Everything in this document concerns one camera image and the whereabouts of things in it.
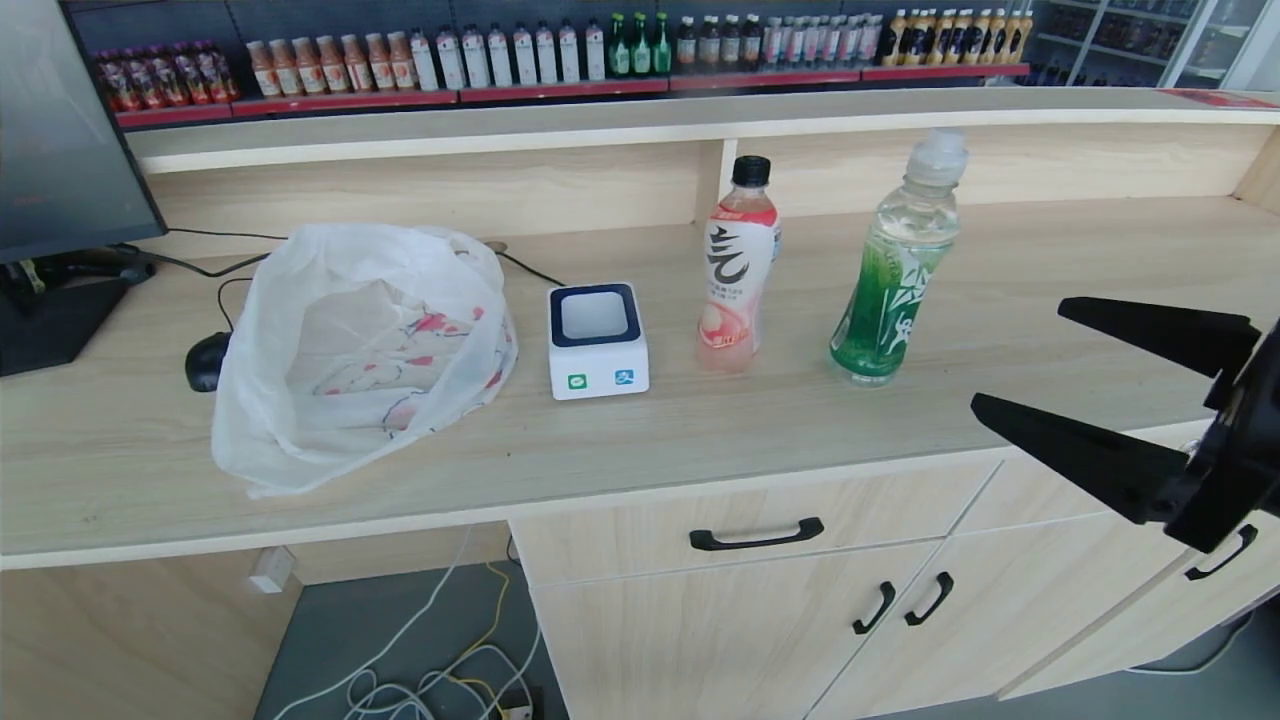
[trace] floor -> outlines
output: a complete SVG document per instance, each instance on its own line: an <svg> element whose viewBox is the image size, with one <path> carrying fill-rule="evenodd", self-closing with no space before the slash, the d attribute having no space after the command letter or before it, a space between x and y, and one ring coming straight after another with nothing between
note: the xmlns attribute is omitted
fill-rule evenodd
<svg viewBox="0 0 1280 720"><path fill-rule="evenodd" d="M497 562L511 587L493 642L520 666L534 639L534 612L524 575L511 562ZM289 702L332 685L383 648L430 596L442 570L389 575L348 583L311 585L297 611L268 679L255 720L274 720ZM454 570L429 612L375 664L379 680L415 687L428 670L442 669L481 637L493 623L502 579L484 565ZM1226 630L1207 633L1162 665L1198 662L1222 642ZM479 678L497 691L511 678L495 657L476 657L460 675ZM539 647L526 678L541 693L536 720L567 720L547 651ZM283 720L340 720L347 715L343 688L296 707ZM485 691L479 693L488 700ZM385 692L379 701L402 696ZM477 720L481 707L466 691L442 683L428 693L435 720ZM884 715L882 720L1275 720L1280 717L1280 602L1258 611L1220 662L1202 674L1156 678L1116 673L1085 683L1012 700L980 698ZM410 710L396 720L413 720ZM388 712L362 720L389 720Z"/></svg>

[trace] monitor stand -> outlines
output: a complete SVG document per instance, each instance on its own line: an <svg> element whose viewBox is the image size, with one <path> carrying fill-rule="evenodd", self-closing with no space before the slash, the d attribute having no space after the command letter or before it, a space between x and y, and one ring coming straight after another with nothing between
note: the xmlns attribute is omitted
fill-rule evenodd
<svg viewBox="0 0 1280 720"><path fill-rule="evenodd" d="M38 295L0 291L0 377L76 360L128 287L109 278Z"/></svg>

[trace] white plastic bag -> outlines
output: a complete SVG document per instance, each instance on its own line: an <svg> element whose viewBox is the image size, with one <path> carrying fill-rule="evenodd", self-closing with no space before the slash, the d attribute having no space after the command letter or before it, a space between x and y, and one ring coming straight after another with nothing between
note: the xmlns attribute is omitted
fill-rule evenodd
<svg viewBox="0 0 1280 720"><path fill-rule="evenodd" d="M262 261L223 360L212 454L308 491L488 404L516 363L492 250L444 228L302 225Z"/></svg>

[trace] bottle cap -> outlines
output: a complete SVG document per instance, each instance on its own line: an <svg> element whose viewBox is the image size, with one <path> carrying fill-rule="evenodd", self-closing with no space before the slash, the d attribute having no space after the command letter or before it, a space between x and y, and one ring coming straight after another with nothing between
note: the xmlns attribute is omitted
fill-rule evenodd
<svg viewBox="0 0 1280 720"><path fill-rule="evenodd" d="M769 159L759 155L742 155L733 160L733 184L739 187L769 184Z"/></svg>
<svg viewBox="0 0 1280 720"><path fill-rule="evenodd" d="M964 147L964 131L933 128L923 142L911 149L911 158L906 161L906 177L922 184L955 184L964 176L968 163L969 151Z"/></svg>

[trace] black handle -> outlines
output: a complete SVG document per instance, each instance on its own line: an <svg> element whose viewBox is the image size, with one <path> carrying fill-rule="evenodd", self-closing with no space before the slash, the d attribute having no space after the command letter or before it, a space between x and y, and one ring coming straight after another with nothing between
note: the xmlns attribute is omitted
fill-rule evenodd
<svg viewBox="0 0 1280 720"><path fill-rule="evenodd" d="M893 589L893 583L891 583L888 580L884 580L883 583L881 583L881 597L883 598L881 601L881 609L876 611L876 616L872 618L870 623L867 623L865 625L863 625L861 620L854 620L854 634L855 635L865 635L867 633L872 632L872 628L876 626L876 623L879 623L879 619L886 612L888 612L888 606L893 605L893 598L897 597L897 591Z"/></svg>
<svg viewBox="0 0 1280 720"><path fill-rule="evenodd" d="M923 625L924 621L929 619L929 615L933 615L933 611L942 606L942 601L946 600L948 594L951 594L951 591L956 587L956 582L951 579L950 573L938 573L938 585L942 588L942 594L938 596L938 600L933 601L933 605L924 611L924 615L916 615L914 610L911 612L908 612L906 614L908 625L913 628L916 625Z"/></svg>
<svg viewBox="0 0 1280 720"><path fill-rule="evenodd" d="M1217 573L1222 568L1226 568L1226 565L1230 561L1235 560L1236 557L1240 556L1242 552L1244 552L1244 548L1249 547L1251 544L1253 544L1253 541L1258 539L1258 529L1254 528L1253 525L1244 525L1243 528L1240 528L1240 539L1243 541L1240 542L1240 547L1235 548L1235 552L1229 555L1226 560L1215 565L1212 570L1201 570L1199 568L1192 568L1190 570L1187 571L1187 579L1193 583L1196 580L1203 580L1204 578L1212 575L1213 573Z"/></svg>
<svg viewBox="0 0 1280 720"><path fill-rule="evenodd" d="M822 527L822 520L817 518L805 518L804 520L800 520L799 525L800 529L796 530L796 534L794 536L746 542L721 542L716 539L716 536L713 536L710 530L690 530L689 544L691 544L694 550L705 550L707 552L716 552L717 550L746 550L748 547L768 547L771 544L804 542L820 536L826 529Z"/></svg>

